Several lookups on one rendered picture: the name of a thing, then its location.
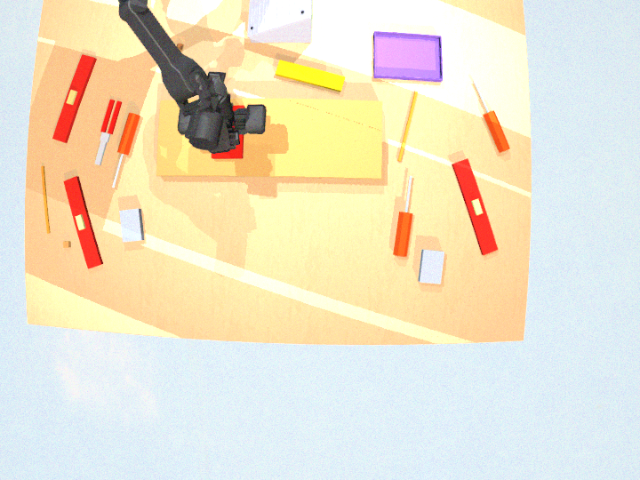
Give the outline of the purple rectangular tray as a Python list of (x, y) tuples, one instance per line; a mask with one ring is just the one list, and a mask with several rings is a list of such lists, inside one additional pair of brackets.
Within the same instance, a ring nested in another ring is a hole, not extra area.
[(442, 37), (403, 32), (373, 33), (373, 78), (443, 81)]

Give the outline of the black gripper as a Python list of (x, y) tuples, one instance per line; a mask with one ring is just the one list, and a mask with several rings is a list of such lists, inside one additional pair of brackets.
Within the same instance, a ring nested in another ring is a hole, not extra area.
[[(230, 120), (235, 131), (238, 130), (239, 135), (262, 134), (265, 132), (265, 124), (267, 118), (267, 108), (264, 104), (251, 104), (247, 108), (238, 108), (233, 111), (234, 104), (230, 102), (228, 111), (223, 114), (223, 121)], [(179, 112), (179, 121), (177, 130), (181, 135), (185, 135), (188, 128), (190, 115), (184, 116)]]

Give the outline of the pale yellow panel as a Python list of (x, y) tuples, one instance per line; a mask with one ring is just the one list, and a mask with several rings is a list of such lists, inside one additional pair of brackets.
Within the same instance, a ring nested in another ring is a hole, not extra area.
[(382, 101), (230, 99), (264, 104), (265, 132), (244, 134), (244, 158), (212, 159), (177, 130), (178, 104), (161, 100), (156, 176), (381, 180)]

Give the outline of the orange-handled awl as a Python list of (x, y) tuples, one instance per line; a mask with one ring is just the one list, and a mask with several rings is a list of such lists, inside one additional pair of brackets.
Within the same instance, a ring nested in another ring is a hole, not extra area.
[(397, 229), (396, 229), (396, 240), (394, 246), (393, 255), (395, 256), (407, 256), (410, 234), (411, 234), (411, 226), (412, 226), (412, 213), (408, 212), (409, 207), (409, 195), (412, 183), (412, 176), (409, 177), (408, 189), (407, 189), (407, 201), (405, 212), (399, 212)]
[(120, 165), (122, 163), (124, 154), (129, 155), (129, 153), (130, 153), (130, 149), (131, 149), (131, 146), (132, 146), (134, 135), (135, 135), (136, 130), (137, 130), (137, 126), (138, 126), (139, 120), (140, 120), (140, 116), (138, 116), (136, 114), (133, 114), (133, 113), (129, 113), (129, 115), (128, 115), (127, 119), (126, 119), (126, 123), (125, 123), (125, 126), (124, 126), (123, 134), (122, 134), (122, 137), (121, 137), (121, 140), (120, 140), (120, 144), (119, 144), (119, 148), (118, 148), (118, 151), (117, 151), (117, 153), (120, 152), (122, 154), (121, 154), (121, 157), (120, 157), (119, 165), (118, 165), (118, 168), (117, 168), (117, 171), (116, 171), (116, 176), (115, 176), (112, 188), (114, 188), (115, 185), (116, 185), (116, 177), (117, 177), (117, 174), (119, 172)]
[(485, 106), (485, 108), (486, 108), (486, 110), (488, 112), (487, 114), (484, 114), (484, 119), (485, 119), (485, 121), (486, 121), (486, 123), (488, 125), (488, 128), (489, 128), (490, 133), (491, 133), (491, 135), (492, 135), (492, 137), (494, 139), (496, 147), (499, 150), (499, 152), (504, 152), (504, 151), (510, 149), (510, 147), (508, 145), (508, 142), (507, 142), (507, 139), (506, 139), (506, 136), (505, 136), (505, 134), (504, 134), (504, 132), (503, 132), (501, 126), (500, 126), (499, 120), (498, 120), (495, 112), (494, 111), (491, 111), (491, 112), (489, 111), (489, 109), (487, 108), (487, 106), (485, 104), (485, 101), (484, 101), (484, 98), (482, 96), (482, 93), (480, 92), (480, 90), (479, 90), (479, 88), (477, 86), (476, 81), (474, 81), (474, 83), (476, 85), (476, 88), (477, 88), (477, 90), (479, 92), (480, 97), (482, 98), (484, 106)]

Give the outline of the yellow flat bar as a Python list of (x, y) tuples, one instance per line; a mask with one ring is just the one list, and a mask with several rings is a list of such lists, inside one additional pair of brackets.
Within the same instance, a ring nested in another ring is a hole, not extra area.
[(279, 60), (276, 76), (290, 78), (305, 84), (313, 84), (336, 92), (341, 92), (345, 77), (309, 68), (299, 64)]

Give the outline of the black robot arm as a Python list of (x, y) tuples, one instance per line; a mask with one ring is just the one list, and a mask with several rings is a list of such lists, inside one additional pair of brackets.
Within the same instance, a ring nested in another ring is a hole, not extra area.
[[(162, 82), (182, 115), (188, 116), (185, 133), (194, 148), (212, 154), (229, 152), (240, 145), (238, 130), (230, 120), (223, 121), (230, 106), (226, 74), (205, 74), (195, 60), (185, 56), (148, 8), (148, 0), (118, 0), (119, 16), (138, 37), (161, 69)], [(188, 103), (198, 96), (199, 100)]]

